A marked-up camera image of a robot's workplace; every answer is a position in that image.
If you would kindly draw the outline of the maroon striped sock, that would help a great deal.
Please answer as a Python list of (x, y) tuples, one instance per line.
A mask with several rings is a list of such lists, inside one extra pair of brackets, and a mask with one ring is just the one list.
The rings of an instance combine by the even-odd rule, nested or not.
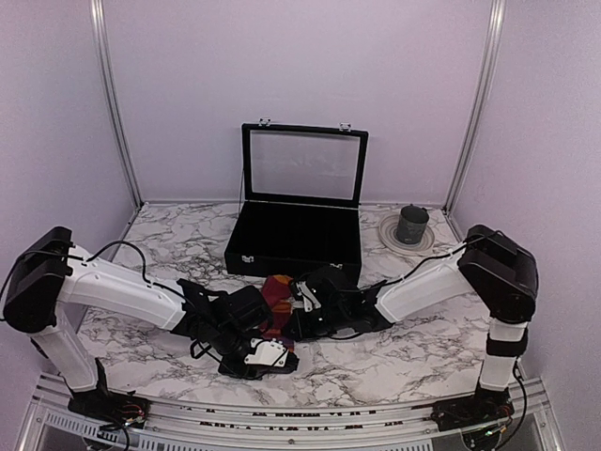
[(269, 276), (262, 288), (261, 293), (267, 302), (271, 314), (271, 322), (260, 326), (262, 336), (265, 339), (276, 339), (281, 341), (290, 351), (294, 350), (294, 340), (283, 335), (282, 329), (292, 316), (292, 293), (290, 282), (292, 278), (287, 275)]

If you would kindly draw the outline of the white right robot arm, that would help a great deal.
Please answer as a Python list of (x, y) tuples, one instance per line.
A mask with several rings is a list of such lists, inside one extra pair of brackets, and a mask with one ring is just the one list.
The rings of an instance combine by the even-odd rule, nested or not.
[(391, 281), (358, 288), (334, 267), (293, 280), (291, 292), (301, 306), (282, 334), (295, 342), (332, 338), (342, 330), (371, 334), (434, 304), (475, 293), (490, 316), (475, 391), (433, 407), (440, 428), (463, 427), (514, 414), (508, 386), (528, 346), (538, 290), (534, 255), (499, 230), (475, 225), (456, 247)]

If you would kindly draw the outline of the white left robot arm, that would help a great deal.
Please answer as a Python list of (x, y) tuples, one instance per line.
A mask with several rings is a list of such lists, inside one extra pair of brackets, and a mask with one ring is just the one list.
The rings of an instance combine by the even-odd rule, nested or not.
[(119, 423), (144, 421), (148, 400), (108, 388), (99, 359), (79, 340), (65, 313), (68, 304), (92, 306), (139, 319), (191, 340), (191, 356), (211, 355), (220, 374), (255, 381), (290, 374), (298, 357), (285, 344), (263, 337), (273, 323), (261, 292), (247, 286), (233, 293), (185, 279), (161, 282), (90, 254), (56, 226), (10, 269), (1, 288), (2, 319), (30, 337), (61, 373), (70, 411)]

